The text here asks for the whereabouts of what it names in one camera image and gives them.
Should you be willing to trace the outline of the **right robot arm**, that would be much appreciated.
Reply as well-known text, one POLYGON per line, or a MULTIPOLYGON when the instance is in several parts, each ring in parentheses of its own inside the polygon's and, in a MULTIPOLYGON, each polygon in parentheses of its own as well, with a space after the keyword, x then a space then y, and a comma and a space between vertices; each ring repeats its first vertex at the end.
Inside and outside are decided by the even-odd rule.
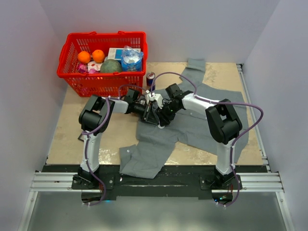
POLYGON ((217 142, 217 163, 214 169, 213 185, 226 189, 235 178, 234 150, 235 140, 240 135, 243 126, 233 105, 228 99, 213 101, 197 96, 194 92, 182 91, 177 84, 166 88, 169 102, 156 100, 162 104, 155 109, 154 114, 163 127, 174 119, 179 110, 191 110, 206 115, 209 132, 217 142))

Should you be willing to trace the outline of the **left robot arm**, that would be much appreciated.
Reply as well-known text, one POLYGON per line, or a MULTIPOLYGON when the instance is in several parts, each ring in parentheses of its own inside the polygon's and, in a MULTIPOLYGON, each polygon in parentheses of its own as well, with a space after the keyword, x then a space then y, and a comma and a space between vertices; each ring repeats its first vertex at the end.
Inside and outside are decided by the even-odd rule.
POLYGON ((92 95, 79 115, 84 137, 83 159, 74 176, 74 182, 89 189, 97 188, 102 180, 99 177, 99 148, 102 134, 108 127, 112 113, 137 114, 146 122, 159 124, 153 102, 147 102, 138 90, 128 89, 122 98, 100 97, 92 95))

